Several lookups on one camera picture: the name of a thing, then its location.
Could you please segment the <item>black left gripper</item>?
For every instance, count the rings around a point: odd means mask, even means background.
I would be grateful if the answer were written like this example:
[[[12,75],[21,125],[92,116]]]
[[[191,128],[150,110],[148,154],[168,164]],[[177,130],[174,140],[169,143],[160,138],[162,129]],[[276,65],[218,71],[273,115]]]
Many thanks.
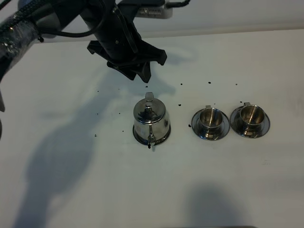
[[[96,37],[87,47],[91,54],[107,60],[107,66],[130,80],[138,75],[148,83],[151,78],[151,62],[164,65],[167,55],[143,41],[133,20],[144,3],[160,3],[161,0],[86,0],[80,12],[89,30]]]

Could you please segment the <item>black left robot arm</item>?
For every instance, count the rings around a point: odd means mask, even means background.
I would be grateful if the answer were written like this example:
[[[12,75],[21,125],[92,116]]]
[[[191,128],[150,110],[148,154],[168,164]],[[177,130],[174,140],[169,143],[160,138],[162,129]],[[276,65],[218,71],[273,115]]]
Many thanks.
[[[12,69],[35,41],[95,37],[88,45],[107,66],[130,80],[148,82],[150,63],[163,65],[166,52],[142,40],[133,23],[144,16],[162,18],[165,0],[26,0],[0,25],[0,74]]]

